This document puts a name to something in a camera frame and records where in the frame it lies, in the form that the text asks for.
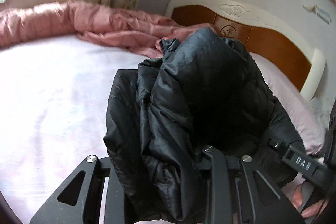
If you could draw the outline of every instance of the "headboard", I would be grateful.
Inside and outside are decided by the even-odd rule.
[[[312,99],[325,56],[276,16],[233,0],[171,0],[166,16],[183,26],[213,24],[218,35],[238,39],[249,52],[274,63],[306,101]]]

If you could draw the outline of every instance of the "hand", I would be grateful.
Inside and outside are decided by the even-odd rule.
[[[292,197],[292,200],[291,200],[293,206],[296,209],[298,209],[302,205],[302,202],[303,202],[303,197],[302,197],[301,190],[302,190],[302,184],[299,184],[295,188],[294,194],[293,194],[293,197]],[[315,204],[311,205],[310,207],[308,207],[307,209],[303,210],[303,212],[301,213],[302,217],[303,218],[309,218],[309,217],[317,215],[322,204],[323,204],[323,200],[320,200],[320,201],[316,202]],[[327,204],[328,204],[328,201],[326,201],[323,204],[321,212],[324,210],[324,208],[327,206]]]

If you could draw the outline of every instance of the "brown wooden headboard panel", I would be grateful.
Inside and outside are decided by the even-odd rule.
[[[219,36],[238,39],[249,52],[270,60],[298,90],[302,89],[311,64],[300,49],[283,34],[226,19],[201,5],[176,7],[172,19],[182,26],[213,24]]]

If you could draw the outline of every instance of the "crumpled fabric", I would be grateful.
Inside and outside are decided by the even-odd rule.
[[[212,28],[207,23],[183,27],[168,17],[83,1],[50,3],[0,12],[0,48],[43,37],[77,33],[82,40],[102,46],[123,47],[155,58],[162,57],[161,39],[184,41],[204,27]]]
[[[251,155],[280,186],[296,176],[267,145],[302,140],[243,44],[202,29],[161,41],[162,58],[118,70],[104,142],[139,220],[199,223],[205,181],[195,150]]]

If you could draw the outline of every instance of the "white headboard frame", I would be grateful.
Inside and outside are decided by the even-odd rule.
[[[313,48],[302,35],[280,18],[253,5],[234,0],[171,0],[167,7],[166,16],[171,17],[175,7],[186,5],[202,5],[227,19],[245,25],[273,29],[286,36],[311,63],[309,74],[300,94],[307,102],[313,98],[324,71],[326,58],[318,48]]]

